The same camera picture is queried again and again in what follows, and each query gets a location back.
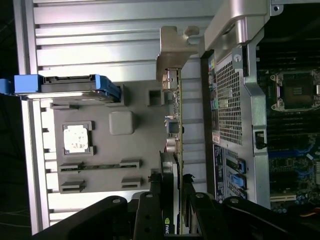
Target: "white sticker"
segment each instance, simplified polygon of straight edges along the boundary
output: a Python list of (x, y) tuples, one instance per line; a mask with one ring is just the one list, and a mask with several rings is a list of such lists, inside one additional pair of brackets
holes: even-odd
[(308, 159), (310, 159), (310, 160), (313, 160), (313, 159), (314, 159), (314, 157), (311, 156), (309, 153), (306, 155), (306, 157), (307, 157)]
[(89, 147), (88, 130), (83, 125), (69, 125), (63, 130), (63, 142), (69, 153), (85, 153)]

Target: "metal bracket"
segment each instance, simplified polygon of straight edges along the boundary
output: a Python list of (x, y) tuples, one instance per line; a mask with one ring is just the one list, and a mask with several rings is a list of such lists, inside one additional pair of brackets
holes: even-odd
[(160, 28), (160, 54), (156, 57), (156, 80), (162, 82), (167, 69), (182, 69), (191, 55), (198, 53), (198, 45), (188, 38), (199, 34), (199, 27), (188, 26), (178, 35), (176, 26)]

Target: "mesh vent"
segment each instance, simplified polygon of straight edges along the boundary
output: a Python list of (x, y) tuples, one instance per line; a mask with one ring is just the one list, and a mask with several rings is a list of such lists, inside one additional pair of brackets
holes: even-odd
[(232, 62), (216, 72), (220, 138), (242, 145), (239, 72)]
[(231, 150), (226, 149), (226, 148), (224, 148), (223, 150), (224, 150), (224, 154), (225, 154), (225, 155), (228, 155), (228, 156), (230, 156), (230, 157), (232, 157), (232, 158), (234, 158), (234, 159), (237, 159), (237, 158), (238, 158), (238, 154), (237, 154), (236, 152), (231, 151)]

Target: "screw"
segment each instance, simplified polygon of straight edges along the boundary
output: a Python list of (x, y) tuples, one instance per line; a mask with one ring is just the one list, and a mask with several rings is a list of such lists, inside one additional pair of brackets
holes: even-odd
[(230, 202), (233, 203), (233, 204), (237, 204), (239, 202), (239, 200), (236, 199), (236, 198), (231, 198)]
[(197, 193), (195, 195), (198, 199), (202, 199), (204, 197), (204, 195), (202, 193)]
[(236, 54), (236, 55), (234, 55), (233, 59), (234, 59), (235, 62), (238, 63), (238, 62), (240, 62), (242, 60), (242, 57), (239, 54)]

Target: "dark background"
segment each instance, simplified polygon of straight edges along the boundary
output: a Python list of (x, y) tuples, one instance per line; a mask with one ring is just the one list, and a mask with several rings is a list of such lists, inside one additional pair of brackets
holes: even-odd
[[(0, 1), (0, 79), (19, 74), (13, 0)], [(17, 97), (0, 94), (0, 239), (31, 235), (22, 113)]]

